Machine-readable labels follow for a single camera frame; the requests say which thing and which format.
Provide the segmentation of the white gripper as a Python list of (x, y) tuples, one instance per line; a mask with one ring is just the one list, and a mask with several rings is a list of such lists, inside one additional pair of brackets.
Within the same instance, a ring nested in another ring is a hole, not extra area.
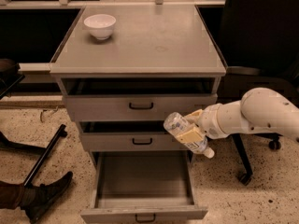
[[(221, 104), (210, 105), (204, 110), (198, 109), (185, 116), (189, 123), (197, 124), (203, 133), (210, 139), (226, 138), (227, 134), (221, 129), (218, 123), (218, 110)], [(192, 124), (176, 135), (177, 140), (182, 144), (196, 143), (204, 140), (200, 129)]]

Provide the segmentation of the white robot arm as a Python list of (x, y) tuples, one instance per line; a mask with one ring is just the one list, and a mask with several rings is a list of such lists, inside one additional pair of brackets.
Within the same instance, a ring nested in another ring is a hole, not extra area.
[(284, 96), (267, 88), (247, 91), (240, 101), (210, 105), (186, 117), (191, 127), (176, 138), (182, 144), (204, 137), (225, 138), (231, 134), (278, 133), (294, 142), (299, 139), (299, 109)]

